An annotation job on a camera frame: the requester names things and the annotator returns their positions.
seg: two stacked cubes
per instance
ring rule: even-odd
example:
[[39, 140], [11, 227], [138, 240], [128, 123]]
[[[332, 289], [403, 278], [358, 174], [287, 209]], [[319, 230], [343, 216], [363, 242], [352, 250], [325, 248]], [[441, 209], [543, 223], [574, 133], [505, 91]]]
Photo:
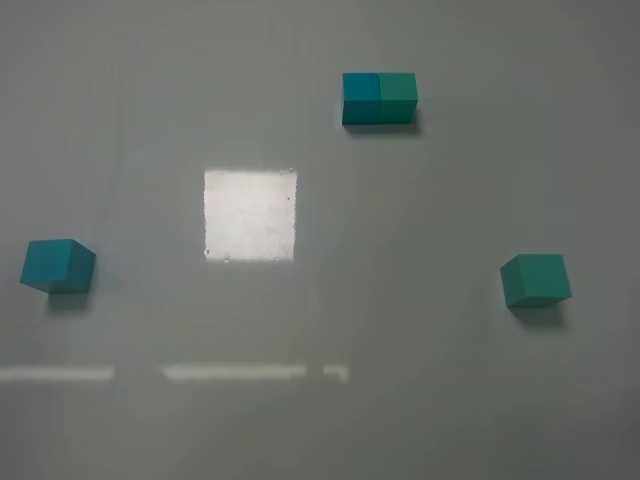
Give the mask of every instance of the two stacked cubes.
[[343, 125], [402, 125], [418, 104], [414, 73], [344, 73]]

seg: teal cube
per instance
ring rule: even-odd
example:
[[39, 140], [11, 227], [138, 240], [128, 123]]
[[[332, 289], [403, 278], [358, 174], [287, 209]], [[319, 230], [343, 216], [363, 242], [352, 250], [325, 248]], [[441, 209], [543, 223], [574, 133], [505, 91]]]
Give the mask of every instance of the teal cube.
[[562, 255], [516, 255], [500, 276], [508, 307], [548, 307], [571, 298]]
[[20, 283], [49, 294], [87, 293], [96, 255], [75, 240], [29, 242]]
[[410, 124], [418, 105], [415, 73], [380, 73], [380, 123]]
[[342, 75], [342, 124], [380, 123], [380, 77], [377, 73]]

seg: cube face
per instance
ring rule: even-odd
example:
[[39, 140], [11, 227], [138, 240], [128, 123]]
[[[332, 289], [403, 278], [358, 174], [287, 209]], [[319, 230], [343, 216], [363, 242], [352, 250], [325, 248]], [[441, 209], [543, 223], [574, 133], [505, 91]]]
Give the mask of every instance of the cube face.
[[383, 102], [418, 103], [415, 73], [380, 73], [380, 96]]
[[418, 105], [418, 88], [414, 73], [381, 73], [380, 95], [381, 123], [411, 123]]
[[95, 254], [74, 240], [29, 243], [20, 283], [49, 294], [86, 293]]
[[343, 125], [409, 124], [418, 104], [413, 73], [345, 73]]
[[500, 274], [509, 307], [546, 307], [571, 297], [562, 255], [517, 255]]
[[380, 78], [377, 73], [345, 73], [343, 125], [373, 125], [380, 121]]
[[343, 73], [344, 101], [379, 102], [380, 76], [377, 73]]

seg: white surface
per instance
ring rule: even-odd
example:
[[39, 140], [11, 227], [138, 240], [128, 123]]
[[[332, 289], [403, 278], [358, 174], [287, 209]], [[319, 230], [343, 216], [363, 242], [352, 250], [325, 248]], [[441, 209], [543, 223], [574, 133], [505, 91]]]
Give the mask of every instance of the white surface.
[[304, 365], [170, 365], [162, 369], [170, 382], [273, 381], [304, 377]]
[[7, 367], [0, 368], [0, 383], [108, 382], [113, 367]]
[[[0, 478], [640, 478], [638, 7], [594, 3], [0, 0], [0, 368], [114, 369], [3, 384]], [[336, 125], [394, 70], [420, 129]], [[292, 258], [208, 261], [206, 172], [289, 169]], [[57, 237], [86, 303], [18, 283]], [[561, 314], [504, 308], [523, 252]]]
[[283, 171], [205, 172], [207, 260], [293, 260], [296, 179]]

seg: cube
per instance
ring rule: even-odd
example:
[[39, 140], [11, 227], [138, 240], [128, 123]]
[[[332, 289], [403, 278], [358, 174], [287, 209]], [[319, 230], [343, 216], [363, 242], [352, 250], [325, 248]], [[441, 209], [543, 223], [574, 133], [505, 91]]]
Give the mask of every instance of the cube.
[[418, 105], [415, 73], [380, 73], [380, 96], [380, 123], [411, 123]]
[[571, 298], [562, 255], [516, 255], [500, 276], [508, 307], [547, 307]]
[[380, 77], [377, 73], [342, 75], [342, 124], [380, 123]]
[[87, 293], [96, 255], [75, 240], [29, 242], [20, 283], [49, 294]]

